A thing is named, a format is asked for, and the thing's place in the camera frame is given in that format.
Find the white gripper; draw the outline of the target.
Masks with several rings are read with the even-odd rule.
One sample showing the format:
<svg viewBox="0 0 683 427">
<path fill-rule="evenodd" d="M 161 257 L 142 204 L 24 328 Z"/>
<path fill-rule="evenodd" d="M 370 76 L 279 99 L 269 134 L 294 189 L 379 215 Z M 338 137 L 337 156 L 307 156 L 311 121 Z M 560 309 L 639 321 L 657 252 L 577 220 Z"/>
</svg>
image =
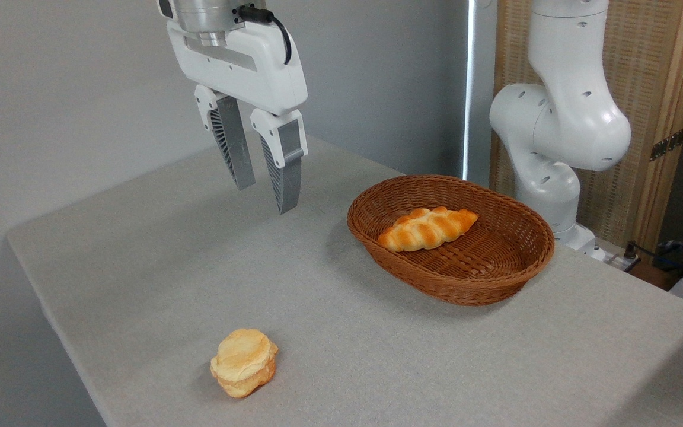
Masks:
<svg viewBox="0 0 683 427">
<path fill-rule="evenodd" d="M 295 208 L 302 159 L 308 154 L 303 117 L 295 110 L 307 100 L 296 48 L 285 62 L 283 33 L 274 25 L 246 23 L 227 33 L 226 46 L 221 47 L 202 46 L 173 21 L 168 21 L 167 31 L 184 75 L 200 84 L 194 91 L 200 117 L 238 190 L 256 182 L 238 106 L 242 100 L 258 108 L 250 121 L 260 135 L 279 213 Z"/>
</svg>

